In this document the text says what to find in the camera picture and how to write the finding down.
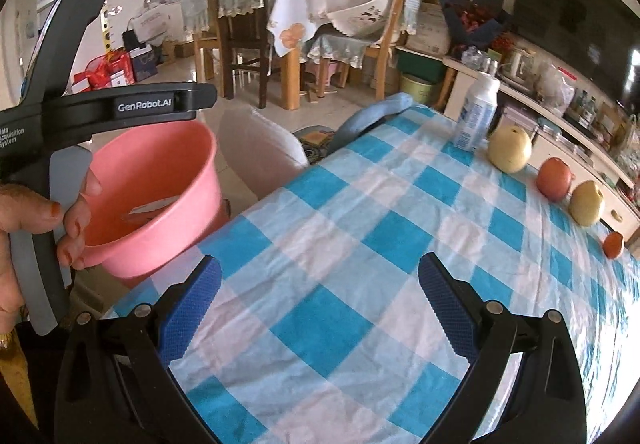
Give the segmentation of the yellow sleeved left forearm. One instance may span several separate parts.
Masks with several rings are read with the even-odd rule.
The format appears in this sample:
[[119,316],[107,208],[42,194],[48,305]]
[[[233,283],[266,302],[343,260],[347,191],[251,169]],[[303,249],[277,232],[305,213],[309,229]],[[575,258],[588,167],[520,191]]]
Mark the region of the yellow sleeved left forearm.
[[21,407],[28,420],[38,427],[38,421],[32,399],[32,389],[28,378],[26,357],[18,342],[17,334],[2,334],[0,349],[1,375],[18,406]]

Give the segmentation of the person's left hand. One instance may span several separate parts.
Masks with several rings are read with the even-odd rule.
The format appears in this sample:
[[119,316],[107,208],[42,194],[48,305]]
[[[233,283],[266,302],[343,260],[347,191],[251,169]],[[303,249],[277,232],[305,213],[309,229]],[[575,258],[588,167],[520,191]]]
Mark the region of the person's left hand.
[[25,304],[15,276],[10,251],[9,234],[25,230],[31,234],[45,234],[54,227],[64,226],[65,235],[58,242],[58,263],[76,271],[86,267],[82,253],[85,233],[91,221],[88,197],[96,197],[102,186],[88,171],[75,203],[63,212],[62,205],[16,184],[1,185],[1,333],[9,334],[17,315]]

